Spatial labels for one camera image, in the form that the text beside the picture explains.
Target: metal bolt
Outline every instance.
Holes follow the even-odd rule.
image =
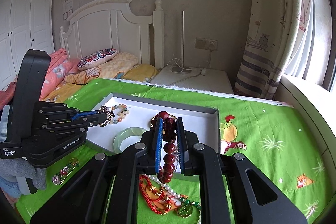
[[[95,158],[96,160],[103,160],[103,159],[105,159],[105,154],[104,154],[104,153],[97,153],[97,154],[94,156],[94,158]]]
[[[203,150],[204,149],[204,144],[202,144],[202,143],[195,143],[194,144],[194,148],[196,150]]]
[[[146,147],[146,145],[144,143],[137,143],[135,145],[135,148],[139,149],[139,150],[143,150],[145,147]]]
[[[244,154],[242,153],[236,153],[234,157],[236,160],[243,160],[245,158]]]

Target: curtain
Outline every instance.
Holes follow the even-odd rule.
[[[234,87],[236,94],[272,99],[288,64],[295,69],[303,66],[298,56],[302,57],[308,47],[304,42],[311,2],[252,0],[247,42]]]

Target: white wardrobe door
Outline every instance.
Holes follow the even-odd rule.
[[[0,90],[16,77],[9,34],[11,4],[12,0],[0,0]]]
[[[30,33],[33,49],[52,53],[50,29],[50,0],[31,0]]]
[[[10,44],[17,74],[19,73],[24,55],[32,48],[30,39],[30,3],[31,0],[12,0],[10,11]]]

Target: green tablecloth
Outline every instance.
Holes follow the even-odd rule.
[[[315,140],[302,117],[291,107],[106,79],[91,81],[65,103],[69,107],[88,111],[111,92],[216,107],[219,109],[222,128],[228,126],[225,117],[233,115],[235,118],[229,121],[229,125],[232,122],[237,128],[234,141],[244,142],[247,149],[230,148],[226,155],[243,152],[306,216],[309,216],[309,223],[314,221],[332,197],[330,180]],[[17,203],[17,209],[23,219],[29,223],[31,216],[61,187],[53,185],[50,179],[70,158],[78,158],[83,166],[95,153],[96,150],[82,146],[50,166],[47,169],[47,189],[39,190],[30,196],[21,196]],[[298,180],[305,180],[306,186],[297,188]],[[200,200],[198,183],[173,179],[170,185],[178,193],[189,195],[189,199]],[[194,224],[197,220],[197,212],[187,219],[179,218],[174,212],[165,216],[156,215],[139,195],[138,223]]]

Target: wall socket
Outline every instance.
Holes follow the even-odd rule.
[[[217,51],[218,40],[196,37],[195,48]]]

